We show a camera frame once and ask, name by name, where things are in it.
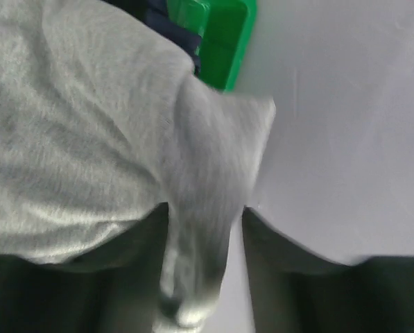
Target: dark blue cloth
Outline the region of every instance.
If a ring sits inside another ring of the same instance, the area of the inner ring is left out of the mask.
[[[168,17],[166,0],[148,0],[144,23],[166,39],[177,44],[193,59],[195,74],[200,73],[200,58],[196,54],[201,36],[173,23]]]

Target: green plastic container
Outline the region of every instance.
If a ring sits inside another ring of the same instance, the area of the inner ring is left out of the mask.
[[[233,90],[256,20],[256,0],[167,0],[170,19],[202,36],[200,79]]]

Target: gray cloth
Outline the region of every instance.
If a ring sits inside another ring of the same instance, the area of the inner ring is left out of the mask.
[[[106,3],[0,0],[0,254],[65,262],[168,202],[161,287],[178,308],[155,331],[195,332],[275,108],[192,72],[182,49]]]

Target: green bin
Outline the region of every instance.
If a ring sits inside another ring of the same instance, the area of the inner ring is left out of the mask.
[[[233,90],[256,20],[256,0],[167,0],[171,21],[202,36],[200,79]]]

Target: garment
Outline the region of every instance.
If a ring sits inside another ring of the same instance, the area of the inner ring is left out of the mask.
[[[195,74],[199,74],[200,57],[197,52],[202,42],[201,36],[173,23],[169,19],[166,1],[148,0],[148,5],[150,7],[145,12],[144,23],[187,52],[194,62]]]
[[[174,43],[95,0],[0,0],[0,254],[58,264],[170,211],[156,332],[218,297],[272,99],[221,94]]]

